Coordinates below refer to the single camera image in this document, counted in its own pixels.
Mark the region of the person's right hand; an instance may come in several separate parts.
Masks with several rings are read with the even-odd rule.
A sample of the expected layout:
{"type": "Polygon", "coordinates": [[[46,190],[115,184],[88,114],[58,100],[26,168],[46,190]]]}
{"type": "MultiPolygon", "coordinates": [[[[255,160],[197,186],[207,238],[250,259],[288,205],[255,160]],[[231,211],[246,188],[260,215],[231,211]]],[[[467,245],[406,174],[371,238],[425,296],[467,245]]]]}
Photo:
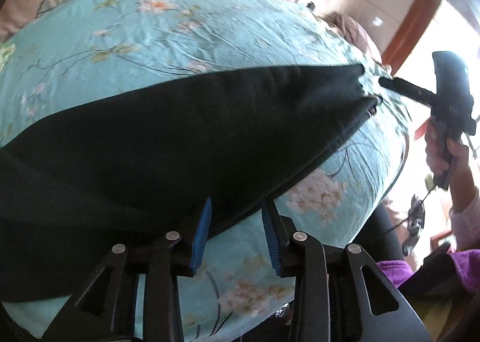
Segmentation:
{"type": "Polygon", "coordinates": [[[460,142],[447,139],[446,146],[452,155],[452,161],[448,163],[441,151],[443,143],[439,139],[439,132],[433,122],[433,118],[430,118],[426,123],[426,162],[436,175],[442,175],[447,171],[450,173],[449,188],[452,207],[455,213],[460,213],[471,204],[476,195],[476,187],[469,166],[469,149],[460,142]]]}

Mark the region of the purple sleeve forearm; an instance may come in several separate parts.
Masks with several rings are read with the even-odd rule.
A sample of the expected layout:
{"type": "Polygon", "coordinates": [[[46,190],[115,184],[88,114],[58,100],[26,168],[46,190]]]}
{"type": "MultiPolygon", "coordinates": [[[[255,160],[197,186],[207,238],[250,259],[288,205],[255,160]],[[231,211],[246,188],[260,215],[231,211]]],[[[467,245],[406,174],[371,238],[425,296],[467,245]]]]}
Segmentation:
{"type": "Polygon", "coordinates": [[[451,209],[450,218],[456,252],[438,253],[416,272],[405,261],[377,263],[396,288],[420,288],[426,292],[437,283],[455,279],[468,293],[479,292],[479,194],[463,211],[451,209]]]}

